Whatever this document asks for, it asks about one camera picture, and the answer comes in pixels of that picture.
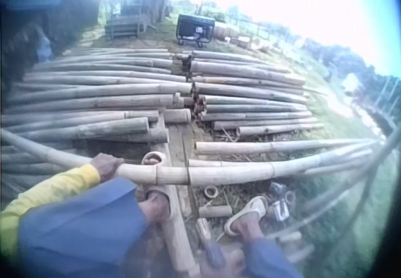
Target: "bamboo ring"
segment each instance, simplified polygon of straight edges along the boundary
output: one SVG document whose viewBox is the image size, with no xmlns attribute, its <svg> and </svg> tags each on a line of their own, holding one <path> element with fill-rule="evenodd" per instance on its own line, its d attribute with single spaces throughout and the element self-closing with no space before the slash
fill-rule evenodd
<svg viewBox="0 0 401 278">
<path fill-rule="evenodd" d="M 205 198 L 212 200 L 213 198 L 217 198 L 217 196 L 219 195 L 219 190 L 216 186 L 207 186 L 203 190 L 203 194 Z"/>
<path fill-rule="evenodd" d="M 284 199 L 288 205 L 295 204 L 295 193 L 292 191 L 286 192 Z"/>
<path fill-rule="evenodd" d="M 156 151 L 149 152 L 145 156 L 143 156 L 141 164 L 145 164 L 146 161 L 149 162 L 151 159 L 158 161 L 158 163 L 155 165 L 162 165 L 165 162 L 166 157 L 165 157 L 165 154 L 160 153 L 160 152 L 156 152 Z"/>
</svg>

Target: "bamboo stack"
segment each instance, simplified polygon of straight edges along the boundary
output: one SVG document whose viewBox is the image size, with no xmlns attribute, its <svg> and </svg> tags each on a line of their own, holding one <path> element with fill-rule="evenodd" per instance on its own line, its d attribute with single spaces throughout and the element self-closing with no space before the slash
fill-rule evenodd
<svg viewBox="0 0 401 278">
<path fill-rule="evenodd" d="M 194 117 L 238 137 L 322 128 L 306 106 L 305 79 L 241 54 L 192 51 Z"/>
<path fill-rule="evenodd" d="M 167 49 L 75 49 L 36 64 L 13 84 L 2 126 L 78 156 L 85 156 L 81 144 L 87 139 L 168 143 L 167 128 L 149 128 L 160 112 L 166 124 L 191 121 L 184 96 L 192 85 L 171 74 L 172 57 Z M 25 189 L 16 175 L 35 182 L 66 169 L 14 146 L 2 153 L 2 182 L 14 195 Z"/>
</svg>

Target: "foot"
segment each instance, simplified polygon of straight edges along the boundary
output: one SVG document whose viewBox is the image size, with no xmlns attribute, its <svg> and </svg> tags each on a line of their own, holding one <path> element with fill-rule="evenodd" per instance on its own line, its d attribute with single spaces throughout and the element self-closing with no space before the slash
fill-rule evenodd
<svg viewBox="0 0 401 278">
<path fill-rule="evenodd" d="M 154 222 L 161 222 L 170 217 L 170 202 L 166 194 L 153 190 L 149 193 L 146 202 L 152 206 L 152 218 Z"/>
<path fill-rule="evenodd" d="M 248 212 L 233 221 L 231 230 L 239 233 L 245 243 L 263 237 L 259 226 L 259 214 L 255 211 Z"/>
</svg>

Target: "ground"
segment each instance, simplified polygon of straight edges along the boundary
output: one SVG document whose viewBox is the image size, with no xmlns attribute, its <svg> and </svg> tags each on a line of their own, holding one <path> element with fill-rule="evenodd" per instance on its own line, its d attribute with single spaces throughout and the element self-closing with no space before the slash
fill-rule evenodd
<svg viewBox="0 0 401 278">
<path fill-rule="evenodd" d="M 98 26 L 90 29 L 83 34 L 83 39 L 76 44 L 80 47 L 116 47 L 116 48 L 169 48 L 171 52 L 179 53 L 183 50 L 198 49 L 194 43 L 178 46 L 175 38 L 175 24 L 177 15 L 172 14 L 172 17 L 166 19 L 157 25 L 157 30 L 148 30 L 144 35 L 137 38 L 120 38 L 113 41 L 107 40 L 103 36 L 103 28 Z M 346 103 L 340 87 L 340 82 L 337 80 L 327 83 L 323 77 L 327 74 L 327 69 L 319 62 L 315 61 L 308 53 L 286 45 L 283 54 L 270 52 L 265 54 L 259 51 L 247 51 L 221 41 L 212 41 L 205 45 L 204 50 L 232 52 L 249 54 L 261 59 L 283 64 L 291 68 L 294 72 L 306 78 L 308 87 L 317 88 L 328 95 L 320 95 L 311 93 L 308 100 L 308 108 L 318 119 L 325 124 L 324 129 L 304 131 L 301 133 L 287 133 L 284 135 L 274 136 L 259 139 L 266 140 L 307 140 L 307 139 L 322 139 L 322 138 L 375 138 L 382 139 L 382 135 L 378 132 L 377 127 L 363 116 L 356 114 Z M 211 141 L 212 137 L 203 127 L 192 124 L 192 134 L 196 140 Z M 216 138 L 215 141 L 229 141 L 227 137 Z M 105 153 L 113 153 L 118 157 L 132 159 L 132 162 L 137 163 L 140 154 L 148 150 L 147 147 L 130 148 L 123 144 L 113 147 L 97 143 L 91 145 L 91 153 L 103 151 Z M 287 160 L 289 158 L 298 158 L 305 155 L 310 155 L 313 152 L 290 153 L 290 154 L 275 154 L 258 156 L 250 156 L 253 161 L 266 160 Z M 324 262 L 320 260 L 321 253 L 324 252 L 331 243 L 340 234 L 348 216 L 352 213 L 353 208 L 358 202 L 360 191 L 363 185 L 357 185 L 347 198 L 338 204 L 334 209 L 330 210 L 316 222 L 313 222 L 301 229 L 304 239 L 311 242 L 316 247 L 316 253 L 312 258 L 308 259 L 302 266 L 306 277 L 364 277 L 366 270 L 372 264 L 378 242 L 382 236 L 383 228 L 386 223 L 388 211 L 392 202 L 392 189 L 396 182 L 396 164 L 397 153 L 391 154 L 383 165 L 380 166 L 377 172 L 377 177 L 372 188 L 372 194 L 365 206 L 363 214 L 359 217 L 353 230 L 346 240 L 339 246 L 329 259 Z M 215 157 L 214 160 L 235 160 L 233 157 L 221 158 Z M 297 206 L 303 202 L 316 197 L 319 193 L 324 192 L 330 187 L 340 183 L 346 177 L 349 177 L 350 172 L 326 175 L 324 177 L 313 178 L 310 180 L 291 180 L 286 181 L 290 189 L 296 192 Z M 269 187 L 269 182 L 247 183 L 242 185 L 230 185 L 220 187 L 222 195 L 218 196 L 213 205 L 221 205 L 229 203 L 234 213 L 239 211 L 245 203 L 253 196 L 266 193 Z M 205 204 L 207 201 L 201 196 L 200 190 L 195 190 L 198 194 L 197 199 L 199 205 Z M 302 218 L 295 210 L 291 214 L 292 218 L 285 223 L 290 225 L 295 219 Z M 222 234 L 222 225 L 225 220 L 214 219 L 211 221 L 214 237 L 219 237 Z M 193 227 L 193 219 L 186 220 L 188 235 L 191 238 L 192 245 L 197 246 L 196 232 Z M 263 223 L 265 231 L 272 231 L 283 228 L 277 223 Z"/>
</svg>

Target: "hand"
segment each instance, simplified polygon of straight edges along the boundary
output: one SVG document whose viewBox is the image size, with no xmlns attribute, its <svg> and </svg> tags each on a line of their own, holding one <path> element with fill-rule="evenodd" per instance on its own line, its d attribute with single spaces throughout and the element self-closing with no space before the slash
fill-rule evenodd
<svg viewBox="0 0 401 278">
<path fill-rule="evenodd" d="M 241 250 L 235 250 L 231 254 L 224 254 L 227 264 L 222 269 L 213 269 L 203 258 L 200 263 L 200 273 L 203 278 L 237 278 L 242 277 L 242 271 L 245 269 L 244 254 Z"/>
<path fill-rule="evenodd" d="M 90 164 L 98 171 L 101 182 L 106 182 L 113 178 L 118 167 L 124 163 L 123 158 L 115 158 L 114 156 L 100 153 Z"/>
</svg>

